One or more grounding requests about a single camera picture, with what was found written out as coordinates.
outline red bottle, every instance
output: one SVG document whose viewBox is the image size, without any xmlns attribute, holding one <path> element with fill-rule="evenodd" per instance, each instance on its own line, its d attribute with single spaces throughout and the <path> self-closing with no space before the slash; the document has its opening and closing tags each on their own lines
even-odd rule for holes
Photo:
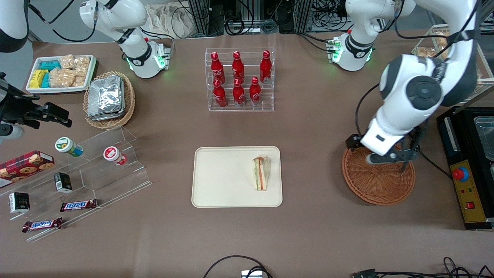
<svg viewBox="0 0 494 278">
<path fill-rule="evenodd" d="M 211 70 L 213 71 L 213 76 L 215 79 L 221 81 L 221 84 L 225 84 L 225 71 L 223 70 L 223 64 L 218 58 L 218 53 L 211 53 Z"/>
<path fill-rule="evenodd" d="M 233 78 L 234 79 L 239 79 L 241 84 L 244 83 L 244 63 L 240 59 L 240 52 L 235 51 L 233 53 L 233 63 L 232 63 L 232 68 L 233 68 Z"/>
<path fill-rule="evenodd" d="M 261 74 L 259 75 L 259 78 L 261 80 L 261 83 L 269 83 L 271 82 L 271 67 L 273 66 L 271 64 L 271 59 L 270 57 L 270 52 L 269 50 L 265 50 L 262 53 L 262 61 L 261 61 Z"/>
<path fill-rule="evenodd" d="M 261 85 L 259 85 L 259 79 L 255 76 L 252 77 L 249 93 L 252 106 L 259 106 L 261 104 Z"/>
<path fill-rule="evenodd" d="M 245 96 L 244 96 L 244 88 L 242 88 L 242 82 L 240 82 L 240 79 L 236 78 L 233 81 L 233 99 L 235 100 L 235 106 L 237 108 L 244 107 L 246 102 L 245 102 Z"/>
<path fill-rule="evenodd" d="M 226 107 L 228 105 L 228 101 L 226 99 L 225 89 L 223 89 L 218 79 L 215 79 L 213 81 L 213 85 L 214 85 L 214 90 L 213 90 L 214 99 L 216 100 L 220 108 Z"/>
</svg>

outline brown table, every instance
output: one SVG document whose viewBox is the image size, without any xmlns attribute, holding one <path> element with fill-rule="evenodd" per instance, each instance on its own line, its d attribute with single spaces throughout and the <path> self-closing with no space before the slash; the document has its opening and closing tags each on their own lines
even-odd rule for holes
<svg viewBox="0 0 494 278">
<path fill-rule="evenodd" d="M 210 113 L 205 48 L 252 47 L 273 39 L 275 111 Z M 379 36 L 377 51 L 364 69 L 345 72 L 295 35 L 179 40 L 170 70 L 149 80 L 130 71 L 115 43 L 34 44 L 35 57 L 93 54 L 100 62 L 98 73 L 127 74 L 137 101 L 126 127 L 138 138 L 137 157 L 153 185 L 36 243 L 25 242 L 22 224 L 9 221 L 7 204 L 2 204 L 2 278 L 202 277 L 214 261 L 232 254 L 260 260 L 276 278 L 348 277 L 369 268 L 437 272 L 443 270 L 444 256 L 471 270 L 484 264 L 494 268 L 494 233 L 463 230 L 451 181 L 424 159 L 414 162 L 412 194 L 395 206 L 364 203 L 343 179 L 344 141 L 355 132 L 359 98 L 378 82 L 391 59 L 415 44 L 387 32 Z M 54 123 L 42 123 L 38 131 L 26 128 L 23 138 L 3 143 L 1 161 L 33 149 L 59 157 L 53 144 L 60 136 L 82 141 L 101 132 L 85 122 L 82 95 L 41 100 L 68 109 L 72 128 Z M 362 126 L 380 105 L 377 91 L 369 95 L 361 109 Z M 195 150 L 236 145 L 281 150 L 280 207 L 192 206 Z M 447 166 L 434 124 L 422 146 L 431 159 Z M 238 277 L 252 266 L 232 259 L 219 264 L 210 277 Z"/>
</svg>

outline cookie box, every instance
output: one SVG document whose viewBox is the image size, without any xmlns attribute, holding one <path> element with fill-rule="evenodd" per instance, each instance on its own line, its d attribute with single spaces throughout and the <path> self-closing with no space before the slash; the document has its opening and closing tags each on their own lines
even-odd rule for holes
<svg viewBox="0 0 494 278">
<path fill-rule="evenodd" d="M 55 166 L 52 156 L 33 150 L 0 164 L 0 188 Z"/>
</svg>

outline woven basket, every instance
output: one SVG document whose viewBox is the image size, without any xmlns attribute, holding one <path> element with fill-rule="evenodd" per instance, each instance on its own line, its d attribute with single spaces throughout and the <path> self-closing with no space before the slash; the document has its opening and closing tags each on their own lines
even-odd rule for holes
<svg viewBox="0 0 494 278">
<path fill-rule="evenodd" d="M 346 149 L 341 163 L 343 175 L 350 189 L 362 200 L 374 205 L 394 205 L 412 192 L 415 168 L 412 162 L 400 173 L 403 163 L 370 165 L 367 148 Z"/>
<path fill-rule="evenodd" d="M 103 121 L 93 121 L 89 119 L 86 116 L 86 121 L 96 127 L 96 128 L 101 128 L 101 129 L 114 129 L 115 127 L 118 126 L 123 126 L 125 125 L 130 118 L 132 117 L 132 114 L 134 113 L 134 108 L 135 108 L 135 94 L 134 94 L 134 88 L 132 87 L 132 84 L 130 83 L 129 79 L 125 74 L 120 73 L 120 72 L 105 72 L 101 75 L 98 75 L 95 79 L 103 79 L 107 78 L 110 75 L 118 75 L 122 77 L 123 79 L 123 92 L 125 94 L 125 115 L 121 118 L 115 118 L 115 119 L 109 119 L 109 120 L 103 120 Z M 86 92 L 84 93 L 84 102 L 82 103 L 82 108 L 84 109 L 84 112 L 86 112 L 87 115 L 87 98 L 89 94 L 89 87 L 86 89 Z"/>
</svg>

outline white container with red lid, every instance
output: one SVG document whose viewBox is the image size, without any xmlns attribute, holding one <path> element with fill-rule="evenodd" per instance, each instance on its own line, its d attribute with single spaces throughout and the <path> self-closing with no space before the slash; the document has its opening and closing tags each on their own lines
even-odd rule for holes
<svg viewBox="0 0 494 278">
<path fill-rule="evenodd" d="M 125 154 L 121 154 L 119 149 L 114 146 L 106 148 L 103 151 L 103 157 L 117 165 L 123 165 L 127 162 L 127 156 Z"/>
</svg>

